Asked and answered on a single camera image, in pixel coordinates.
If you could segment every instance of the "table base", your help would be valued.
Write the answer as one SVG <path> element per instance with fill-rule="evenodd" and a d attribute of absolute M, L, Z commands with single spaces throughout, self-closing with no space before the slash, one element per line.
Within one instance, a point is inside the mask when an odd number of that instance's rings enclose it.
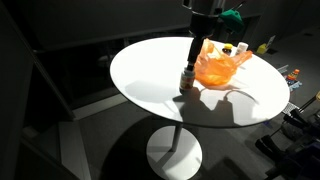
<path fill-rule="evenodd" d="M 180 129 L 176 151 L 172 151 L 175 126 L 157 130 L 149 139 L 147 159 L 163 179 L 186 180 L 194 176 L 202 162 L 202 150 L 198 140 L 186 129 Z"/>

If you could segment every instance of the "green object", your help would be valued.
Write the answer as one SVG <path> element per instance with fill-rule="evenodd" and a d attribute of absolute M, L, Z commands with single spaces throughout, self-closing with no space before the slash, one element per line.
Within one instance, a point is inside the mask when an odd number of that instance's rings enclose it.
<path fill-rule="evenodd" d="M 227 28 L 231 31 L 236 33 L 240 33 L 243 31 L 244 23 L 238 11 L 230 9 L 221 13 L 219 17 L 223 20 Z"/>

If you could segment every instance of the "dark floor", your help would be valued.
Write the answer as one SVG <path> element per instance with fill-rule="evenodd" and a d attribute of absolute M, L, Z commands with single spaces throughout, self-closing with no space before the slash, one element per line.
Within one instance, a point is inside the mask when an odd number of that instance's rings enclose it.
<path fill-rule="evenodd" d="M 290 98 L 298 106 L 320 90 L 319 41 L 320 29 L 311 28 L 275 42 L 271 46 L 273 54 L 260 55 L 274 67 L 288 64 L 289 71 L 300 69 L 298 79 L 303 85 Z M 319 108 L 318 102 L 309 109 L 316 108 Z M 264 179 L 273 162 L 257 150 L 254 142 L 277 129 L 282 117 L 279 114 L 269 124 L 238 129 L 184 126 L 197 137 L 203 151 L 202 166 L 191 179 Z M 80 120 L 92 180 L 160 179 L 148 165 L 145 150 L 151 134 L 167 125 L 174 123 L 130 102 Z M 281 133 L 273 139 L 281 148 L 291 144 Z"/>

